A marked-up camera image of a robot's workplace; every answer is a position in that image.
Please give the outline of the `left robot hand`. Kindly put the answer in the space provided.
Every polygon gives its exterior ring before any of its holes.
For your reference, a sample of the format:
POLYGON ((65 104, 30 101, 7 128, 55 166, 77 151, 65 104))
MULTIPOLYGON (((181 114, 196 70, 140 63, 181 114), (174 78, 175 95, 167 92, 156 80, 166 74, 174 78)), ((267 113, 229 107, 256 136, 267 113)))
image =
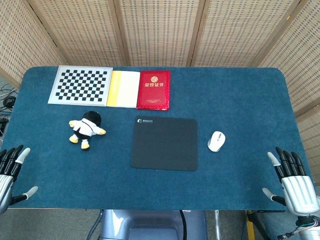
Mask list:
POLYGON ((29 155, 31 149, 24 148, 24 145, 13 147, 9 150, 2 149, 0 151, 0 214, 2 215, 9 206, 19 202, 26 201, 31 198, 39 189, 33 186, 27 192, 13 196, 13 187, 19 176, 22 165, 29 155))

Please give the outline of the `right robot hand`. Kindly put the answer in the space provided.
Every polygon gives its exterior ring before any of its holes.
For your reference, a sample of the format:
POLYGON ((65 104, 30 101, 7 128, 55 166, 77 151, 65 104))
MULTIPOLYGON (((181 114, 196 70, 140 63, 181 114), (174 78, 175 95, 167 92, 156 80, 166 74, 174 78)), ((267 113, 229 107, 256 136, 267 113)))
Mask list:
POLYGON ((311 178, 307 175, 301 158, 295 152, 289 153, 276 147, 278 157, 272 152, 267 153, 284 196, 278 196, 267 188, 262 192, 273 202, 277 202, 289 210, 293 215, 306 217, 320 211, 320 204, 311 178))

